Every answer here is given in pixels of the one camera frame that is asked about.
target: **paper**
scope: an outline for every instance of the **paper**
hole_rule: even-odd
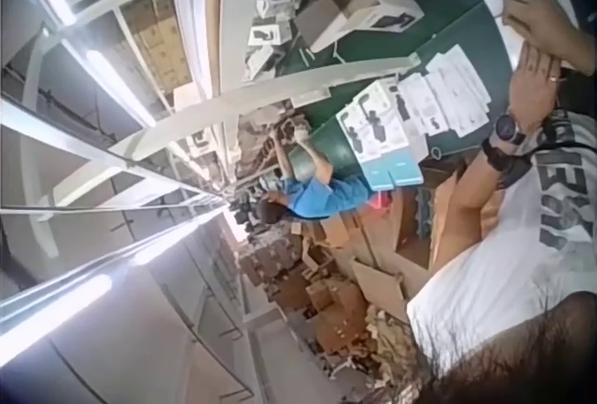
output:
[[[459,137],[489,122],[492,98],[474,65],[458,45],[437,54],[426,66],[425,80],[434,93],[449,126]]]
[[[485,88],[485,84],[483,84],[473,63],[466,57],[466,54],[463,49],[460,48],[460,45],[456,45],[446,52],[444,60],[451,63],[451,65],[458,70],[458,73],[461,75],[468,88],[475,94],[479,103],[483,105],[485,112],[489,113],[488,105],[492,101],[492,97]]]
[[[424,129],[425,133],[433,136],[450,128],[436,97],[420,74],[404,79],[398,84],[398,89],[415,123],[418,122],[419,131]]]

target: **black watch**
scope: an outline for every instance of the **black watch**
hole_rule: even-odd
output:
[[[499,147],[493,147],[489,141],[489,138],[485,138],[483,140],[483,143],[481,143],[481,149],[487,157],[487,162],[492,168],[495,169],[495,171],[500,173],[507,171],[512,164],[512,156],[504,153],[504,151],[502,151],[502,149]]]
[[[514,117],[509,113],[505,113],[499,117],[495,121],[493,128],[500,140],[510,143],[511,145],[519,146],[526,138],[526,135],[521,132],[519,123],[516,122]]]

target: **hair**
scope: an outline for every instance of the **hair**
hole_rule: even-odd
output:
[[[464,361],[446,374],[439,366],[441,352],[411,356],[410,372],[360,401],[361,404],[589,404],[597,402],[597,336],[586,357],[572,360],[568,329],[547,314],[531,331],[514,357],[505,361],[493,348]]]
[[[292,215],[288,207],[278,202],[269,202],[267,199],[263,199],[257,207],[257,217],[264,224],[277,224],[290,216]]]

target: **worker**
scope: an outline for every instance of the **worker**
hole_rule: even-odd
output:
[[[503,17],[526,39],[509,109],[456,184],[435,274],[407,306],[424,359],[415,404],[597,402],[597,129],[554,109],[561,61],[594,75],[595,40],[556,0],[504,0]],[[481,240],[481,209],[520,162]]]
[[[299,182],[275,128],[270,138],[284,181],[282,191],[268,192],[259,204],[257,213],[262,222],[275,224],[288,217],[325,219],[367,203],[374,194],[362,175],[334,176],[333,166],[313,147],[309,133],[302,128],[296,129],[295,141],[311,157],[315,172],[307,182]]]

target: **workbench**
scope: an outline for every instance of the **workbench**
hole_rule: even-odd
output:
[[[435,148],[447,156],[478,146],[494,120],[506,110],[512,69],[495,18],[482,0],[416,1],[425,16],[404,33],[353,32],[338,42],[336,51],[346,62],[409,56],[416,52],[421,64],[412,72],[425,73],[426,64],[437,53],[460,45],[492,97],[490,122],[464,138],[459,138],[454,131],[427,137],[430,150]],[[340,63],[334,55],[334,46],[315,54],[314,60],[307,56],[309,66],[305,65],[301,50],[304,51],[304,43],[299,38],[283,61],[282,75]],[[335,115],[372,80],[338,86],[331,89],[331,98],[300,109],[315,128],[313,144],[327,155],[340,176],[358,173],[360,167]],[[311,175],[311,159],[301,148],[291,151],[290,159],[297,178]]]

